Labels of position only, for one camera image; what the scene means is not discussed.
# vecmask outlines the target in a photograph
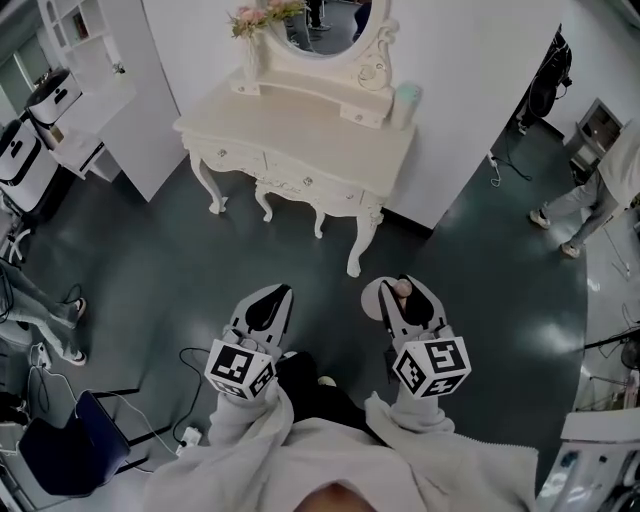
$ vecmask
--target metal stand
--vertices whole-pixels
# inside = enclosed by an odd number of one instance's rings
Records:
[[[589,377],[589,380],[601,380],[602,382],[608,382],[609,384],[617,384],[618,386],[622,386],[624,388],[627,387],[627,383],[626,382],[622,382],[620,380],[613,380],[613,379],[605,379],[604,377]]]
[[[627,332],[624,334],[619,334],[618,336],[614,336],[613,338],[609,338],[607,340],[597,341],[595,343],[589,343],[584,346],[585,350],[589,350],[590,348],[598,348],[604,347],[605,345],[610,345],[611,343],[615,343],[616,341],[626,340],[627,338],[633,338],[634,335],[638,333],[640,336],[640,329],[636,329],[635,331]]]

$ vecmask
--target white shelf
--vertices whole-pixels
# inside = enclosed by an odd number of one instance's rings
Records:
[[[60,48],[66,48],[67,40],[65,39],[64,34],[62,33],[62,27],[60,26],[60,23],[56,23],[53,26],[53,33],[56,39],[58,40],[58,44],[60,45]]]
[[[83,94],[58,120],[61,128],[100,135],[100,131],[136,96],[126,75],[115,76],[111,83],[95,93]]]
[[[102,17],[98,0],[83,0],[80,4],[80,11],[91,37],[103,34],[106,31],[107,26]]]
[[[88,43],[89,41],[93,41],[95,39],[104,37],[106,35],[106,32],[98,32],[96,34],[90,35],[89,37],[85,38],[85,39],[81,39],[80,41],[78,41],[77,43],[73,43],[71,45],[71,48],[78,48],[79,46],[82,46],[85,43]]]
[[[74,46],[81,41],[88,39],[89,32],[87,31],[87,37],[81,38],[80,32],[78,31],[78,27],[76,26],[76,21],[74,18],[80,16],[82,18],[82,22],[86,28],[87,24],[84,22],[84,18],[82,17],[82,13],[80,12],[79,7],[75,7],[69,14],[62,18],[62,30],[64,32],[65,37],[67,38],[67,42],[70,46]]]
[[[77,0],[55,0],[55,7],[58,11],[58,19],[62,19],[78,7],[78,2]]]

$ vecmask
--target white vanity table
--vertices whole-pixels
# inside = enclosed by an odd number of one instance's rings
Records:
[[[385,121],[393,97],[387,44],[396,28],[387,13],[388,0],[374,0],[367,30],[337,57],[289,48],[272,28],[269,66],[255,83],[234,73],[174,124],[211,194],[212,213],[224,212],[227,198],[211,171],[237,170],[256,178],[266,222],[268,193],[310,204],[318,238],[325,215],[355,217],[352,277],[360,275],[359,258],[382,222],[415,133],[413,125],[398,130]]]

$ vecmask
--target black cable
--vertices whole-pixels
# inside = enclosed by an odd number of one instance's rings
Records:
[[[507,133],[508,130],[504,131],[504,143],[506,146],[506,150],[507,150],[507,160],[503,160],[502,158],[498,158],[497,156],[494,156],[493,159],[496,162],[500,162],[504,165],[507,165],[509,167],[511,167],[514,171],[516,171],[516,173],[518,174],[518,176],[520,176],[523,180],[526,181],[532,181],[533,177],[529,176],[528,174],[524,174],[520,171],[520,169],[518,169],[515,164],[513,163],[513,160],[511,159],[511,149],[509,148],[509,134]]]
[[[0,266],[0,282],[2,283],[0,287],[0,301],[4,299],[5,302],[5,309],[0,312],[0,324],[2,324],[7,321],[9,313],[11,313],[13,309],[13,288],[11,288],[7,273],[2,266]]]
[[[618,343],[615,347],[613,347],[613,349],[611,349],[611,351],[609,352],[609,354],[608,354],[608,355],[606,355],[606,354],[602,351],[602,347],[598,347],[598,352],[600,352],[600,355],[601,355],[602,357],[604,357],[605,359],[609,359],[609,358],[611,357],[611,355],[612,355],[616,350],[618,350],[622,345],[624,345],[625,343],[626,343],[626,341],[625,341],[625,342],[621,341],[620,343]]]
[[[180,353],[178,354],[178,357],[180,358],[180,361],[182,362],[182,364],[188,366],[189,368],[191,368],[191,370],[193,370],[194,372],[196,372],[198,374],[198,387],[196,388],[196,394],[193,397],[193,401],[191,402],[191,407],[189,407],[189,411],[187,412],[187,414],[185,414],[184,416],[182,416],[177,423],[173,426],[173,431],[171,432],[171,435],[173,436],[173,439],[175,439],[175,441],[180,444],[180,446],[184,446],[184,443],[182,442],[182,439],[178,439],[176,437],[176,430],[178,429],[178,427],[180,426],[180,424],[186,420],[189,416],[191,416],[191,413],[193,412],[193,409],[196,406],[196,401],[198,400],[198,396],[200,396],[200,390],[202,389],[202,374],[200,373],[200,371],[193,365],[187,363],[183,358],[182,358],[182,354],[184,354],[185,352],[192,350],[194,352],[205,352],[206,354],[209,354],[211,351],[210,350],[206,350],[204,348],[199,348],[199,347],[187,347],[187,348],[183,348]]]
[[[49,400],[49,390],[47,389],[47,385],[44,383],[44,374],[43,374],[42,368],[40,368],[39,366],[37,368],[38,368],[38,376],[40,377],[40,385],[38,386],[38,407],[40,407],[40,410],[43,413],[47,414],[51,407],[51,401]],[[43,390],[44,390],[44,396],[47,399],[46,407],[42,404]]]

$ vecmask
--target flower vase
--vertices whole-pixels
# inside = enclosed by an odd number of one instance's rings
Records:
[[[260,46],[255,35],[243,37],[244,44],[244,77],[247,82],[254,83],[260,74]]]

